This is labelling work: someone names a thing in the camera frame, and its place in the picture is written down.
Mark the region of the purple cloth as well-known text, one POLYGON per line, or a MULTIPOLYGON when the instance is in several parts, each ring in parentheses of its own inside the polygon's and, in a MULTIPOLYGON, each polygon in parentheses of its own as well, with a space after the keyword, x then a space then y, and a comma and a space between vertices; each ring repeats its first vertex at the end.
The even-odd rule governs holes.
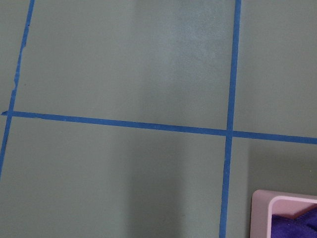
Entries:
POLYGON ((317 209, 311 209, 295 219, 272 215, 270 235, 272 238, 316 238, 317 209))

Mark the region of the pink plastic bin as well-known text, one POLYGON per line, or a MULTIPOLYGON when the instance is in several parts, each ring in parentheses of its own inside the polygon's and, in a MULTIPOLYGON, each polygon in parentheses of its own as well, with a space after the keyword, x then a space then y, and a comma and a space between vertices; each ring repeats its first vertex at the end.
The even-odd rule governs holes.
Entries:
POLYGON ((270 238, 272 216, 295 219, 317 207, 317 197, 270 190, 256 190, 252 195, 250 237, 270 238))

